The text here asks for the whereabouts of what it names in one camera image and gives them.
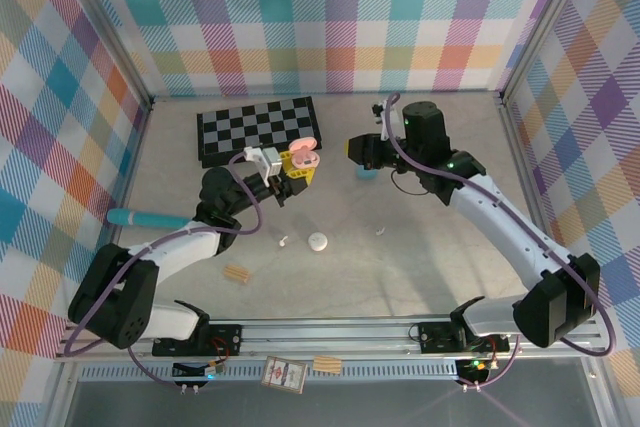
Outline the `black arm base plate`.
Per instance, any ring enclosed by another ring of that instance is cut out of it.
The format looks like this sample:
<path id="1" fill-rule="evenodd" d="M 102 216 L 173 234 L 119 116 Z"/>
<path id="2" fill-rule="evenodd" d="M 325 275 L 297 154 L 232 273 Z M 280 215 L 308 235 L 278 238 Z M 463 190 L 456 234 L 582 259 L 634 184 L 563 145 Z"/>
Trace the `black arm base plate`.
<path id="1" fill-rule="evenodd" d="M 423 354 L 432 353 L 507 353 L 510 344 L 506 338 L 492 334 L 479 337 L 454 322 L 420 322 L 417 340 Z"/>
<path id="2" fill-rule="evenodd" d="M 242 340 L 240 324 L 205 323 L 186 340 L 161 338 L 154 343 L 154 357 L 238 356 Z"/>

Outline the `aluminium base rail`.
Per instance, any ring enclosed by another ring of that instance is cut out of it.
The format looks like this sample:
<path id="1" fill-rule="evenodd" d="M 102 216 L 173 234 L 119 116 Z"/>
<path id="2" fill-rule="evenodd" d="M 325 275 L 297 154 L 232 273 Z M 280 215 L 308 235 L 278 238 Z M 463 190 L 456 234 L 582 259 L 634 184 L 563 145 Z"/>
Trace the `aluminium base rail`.
<path id="1" fill-rule="evenodd" d="M 267 319 L 267 320 L 214 320 L 214 325 L 228 327 L 240 325 L 239 347 L 229 345 L 231 361 L 265 360 L 266 357 L 280 357 L 291 360 L 310 361 L 318 356 L 327 356 L 342 360 L 383 360 L 402 358 L 433 359 L 489 359 L 493 352 L 490 341 L 470 351 L 456 351 L 453 347 L 437 347 L 435 341 L 427 341 L 427 347 L 434 352 L 422 353 L 418 342 L 409 338 L 413 324 L 427 321 L 440 321 L 444 318 L 385 317 L 385 318 L 334 318 L 334 319 Z M 608 343 L 604 324 L 596 319 L 574 329 L 568 340 L 579 347 L 603 351 Z M 108 343 L 93 347 L 85 353 L 72 357 L 64 355 L 64 348 L 70 339 L 69 327 L 56 353 L 58 361 L 116 361 L 131 360 L 126 349 L 117 349 Z M 131 349 L 141 361 L 205 361 L 217 360 L 214 345 L 202 355 L 187 355 L 178 350 L 156 349 L 155 340 L 140 340 Z M 561 358 L 576 357 L 580 352 L 558 341 L 548 348 L 536 347 L 521 336 L 518 357 L 522 358 Z"/>

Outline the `small controller board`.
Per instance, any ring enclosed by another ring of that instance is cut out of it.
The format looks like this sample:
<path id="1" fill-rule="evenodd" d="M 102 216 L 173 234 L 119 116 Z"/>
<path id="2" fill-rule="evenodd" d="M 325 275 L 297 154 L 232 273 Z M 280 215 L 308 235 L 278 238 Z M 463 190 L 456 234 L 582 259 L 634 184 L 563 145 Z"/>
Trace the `small controller board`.
<path id="1" fill-rule="evenodd" d="M 193 377 L 210 380 L 214 379 L 218 374 L 223 373 L 225 368 L 225 363 L 219 361 L 213 361 L 207 364 L 176 362 L 172 365 L 172 376 L 176 378 Z"/>
<path id="2" fill-rule="evenodd" d="M 455 361 L 455 366 L 459 384 L 483 384 L 490 380 L 491 372 L 497 368 L 497 360 L 495 358 L 460 359 Z"/>

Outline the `black grey chessboard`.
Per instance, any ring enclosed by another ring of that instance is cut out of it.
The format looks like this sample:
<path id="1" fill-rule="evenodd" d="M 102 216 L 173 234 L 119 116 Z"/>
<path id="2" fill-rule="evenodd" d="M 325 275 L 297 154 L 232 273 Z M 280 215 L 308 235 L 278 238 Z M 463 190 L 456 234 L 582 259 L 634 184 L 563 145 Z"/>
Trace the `black grey chessboard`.
<path id="1" fill-rule="evenodd" d="M 197 121 L 198 160 L 204 169 L 225 166 L 246 147 L 284 151 L 299 138 L 322 136 L 310 96 L 200 113 Z"/>

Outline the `aluminium frame post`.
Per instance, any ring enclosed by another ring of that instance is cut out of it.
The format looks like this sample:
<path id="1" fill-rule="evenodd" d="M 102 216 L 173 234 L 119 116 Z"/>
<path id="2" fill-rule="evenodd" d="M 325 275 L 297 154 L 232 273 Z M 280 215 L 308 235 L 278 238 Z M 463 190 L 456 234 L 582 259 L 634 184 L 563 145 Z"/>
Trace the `aluminium frame post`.
<path id="1" fill-rule="evenodd" d="M 551 28 L 568 0 L 524 0 L 508 36 L 506 52 L 501 55 L 490 86 L 503 105 L 511 101 L 515 91 L 531 68 Z"/>
<path id="2" fill-rule="evenodd" d="M 115 27 L 104 9 L 101 0 L 79 0 L 86 11 L 86 15 L 94 26 L 97 35 L 104 42 L 107 50 L 113 56 L 123 77 L 129 82 L 147 113 L 153 110 L 154 98 L 144 85 L 133 60 L 120 40 Z"/>

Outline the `teal cylindrical tube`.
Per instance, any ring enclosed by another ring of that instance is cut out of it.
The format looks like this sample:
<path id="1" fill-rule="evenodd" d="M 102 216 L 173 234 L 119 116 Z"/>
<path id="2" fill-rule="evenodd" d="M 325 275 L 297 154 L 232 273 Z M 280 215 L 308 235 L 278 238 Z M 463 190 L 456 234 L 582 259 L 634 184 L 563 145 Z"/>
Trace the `teal cylindrical tube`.
<path id="1" fill-rule="evenodd" d="M 114 208 L 107 212 L 107 221 L 120 226 L 139 226 L 165 230 L 177 230 L 190 222 L 189 218 Z"/>

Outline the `ridged wooden block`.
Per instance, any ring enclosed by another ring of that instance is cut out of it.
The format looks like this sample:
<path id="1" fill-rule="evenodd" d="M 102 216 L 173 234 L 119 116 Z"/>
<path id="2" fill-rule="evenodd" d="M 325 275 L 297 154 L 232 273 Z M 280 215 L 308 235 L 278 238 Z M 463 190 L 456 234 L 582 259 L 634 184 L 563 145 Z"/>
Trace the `ridged wooden block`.
<path id="1" fill-rule="evenodd" d="M 331 375 L 340 375 L 343 361 L 336 357 L 318 355 L 313 358 L 312 369 L 314 372 L 321 372 Z"/>
<path id="2" fill-rule="evenodd" d="M 223 275 L 229 280 L 242 284 L 246 284 L 251 278 L 251 274 L 246 268 L 233 264 L 225 266 Z"/>

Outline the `playing card box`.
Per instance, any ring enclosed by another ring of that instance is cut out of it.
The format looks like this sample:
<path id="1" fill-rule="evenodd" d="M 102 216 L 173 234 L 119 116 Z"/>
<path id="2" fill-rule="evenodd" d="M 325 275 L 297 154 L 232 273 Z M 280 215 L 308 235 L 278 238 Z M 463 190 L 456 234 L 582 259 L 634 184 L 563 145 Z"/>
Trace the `playing card box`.
<path id="1" fill-rule="evenodd" d="M 268 356 L 261 377 L 261 385 L 301 394 L 307 373 L 308 365 L 305 362 Z"/>

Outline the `aluminium side rail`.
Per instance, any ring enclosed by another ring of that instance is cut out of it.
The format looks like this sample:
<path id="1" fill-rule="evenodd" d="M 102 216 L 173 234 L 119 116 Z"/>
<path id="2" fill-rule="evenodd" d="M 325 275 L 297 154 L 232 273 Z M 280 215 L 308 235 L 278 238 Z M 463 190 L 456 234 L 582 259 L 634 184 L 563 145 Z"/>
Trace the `aluminium side rail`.
<path id="1" fill-rule="evenodd" d="M 112 208 L 126 207 L 139 164 L 144 136 L 149 124 L 151 113 L 156 103 L 156 97 L 151 96 L 142 102 L 141 114 L 136 115 L 137 132 L 132 135 L 128 146 L 131 149 L 129 161 L 126 162 L 126 170 L 123 180 L 118 184 L 116 193 L 119 195 L 116 201 L 109 204 Z M 44 397 L 44 406 L 38 415 L 36 427 L 64 427 L 66 424 L 72 399 L 82 370 L 82 362 L 91 361 L 87 357 L 88 352 L 72 357 L 56 358 L 49 378 L 47 379 Z"/>
<path id="2" fill-rule="evenodd" d="M 516 123 L 510 108 L 495 94 L 499 117 L 508 139 L 509 148 L 516 164 L 516 170 L 528 213 L 533 223 L 545 234 L 550 232 L 549 224 L 542 208 L 540 196 L 532 174 L 524 147 L 518 136 Z M 620 412 L 618 407 L 617 387 L 612 378 L 612 371 L 608 361 L 598 357 L 575 357 L 580 361 L 580 372 L 588 390 L 588 397 L 594 404 L 598 424 L 601 427 L 632 427 L 627 419 L 626 408 Z"/>

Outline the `pink earbud charging case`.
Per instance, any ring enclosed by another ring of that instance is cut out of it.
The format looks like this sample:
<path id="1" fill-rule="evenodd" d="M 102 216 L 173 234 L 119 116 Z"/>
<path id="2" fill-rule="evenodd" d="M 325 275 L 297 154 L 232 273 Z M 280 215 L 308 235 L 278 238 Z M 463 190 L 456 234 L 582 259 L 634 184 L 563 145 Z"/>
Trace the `pink earbud charging case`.
<path id="1" fill-rule="evenodd" d="M 314 137 L 293 140 L 289 144 L 292 165 L 296 169 L 316 168 L 320 163 L 320 156 L 315 151 L 317 145 Z"/>

